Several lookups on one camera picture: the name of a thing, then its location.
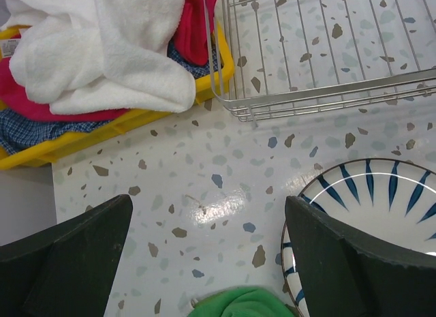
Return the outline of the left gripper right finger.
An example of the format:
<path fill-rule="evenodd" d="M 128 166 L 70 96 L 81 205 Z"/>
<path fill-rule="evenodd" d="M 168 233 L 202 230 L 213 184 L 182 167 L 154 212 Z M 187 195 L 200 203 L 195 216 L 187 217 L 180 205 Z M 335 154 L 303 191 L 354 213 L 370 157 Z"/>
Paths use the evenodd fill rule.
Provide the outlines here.
<path fill-rule="evenodd" d="M 435 257 L 378 239 L 297 196 L 285 222 L 310 316 L 434 316 Z"/>

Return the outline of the wire dish rack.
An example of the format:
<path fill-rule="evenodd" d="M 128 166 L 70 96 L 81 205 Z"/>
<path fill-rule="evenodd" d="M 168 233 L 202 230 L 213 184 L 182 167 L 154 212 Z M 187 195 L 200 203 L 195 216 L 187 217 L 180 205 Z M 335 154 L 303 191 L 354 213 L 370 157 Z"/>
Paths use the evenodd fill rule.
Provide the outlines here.
<path fill-rule="evenodd" d="M 216 20 L 240 121 L 435 101 L 435 0 L 218 0 Z"/>

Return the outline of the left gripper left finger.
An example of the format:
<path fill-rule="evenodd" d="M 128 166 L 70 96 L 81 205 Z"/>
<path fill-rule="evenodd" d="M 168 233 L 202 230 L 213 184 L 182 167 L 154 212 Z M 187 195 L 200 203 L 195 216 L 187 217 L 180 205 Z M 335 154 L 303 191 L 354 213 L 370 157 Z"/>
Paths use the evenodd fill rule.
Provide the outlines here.
<path fill-rule="evenodd" d="M 1 315 L 103 316 L 132 212 L 118 195 L 1 246 Z"/>

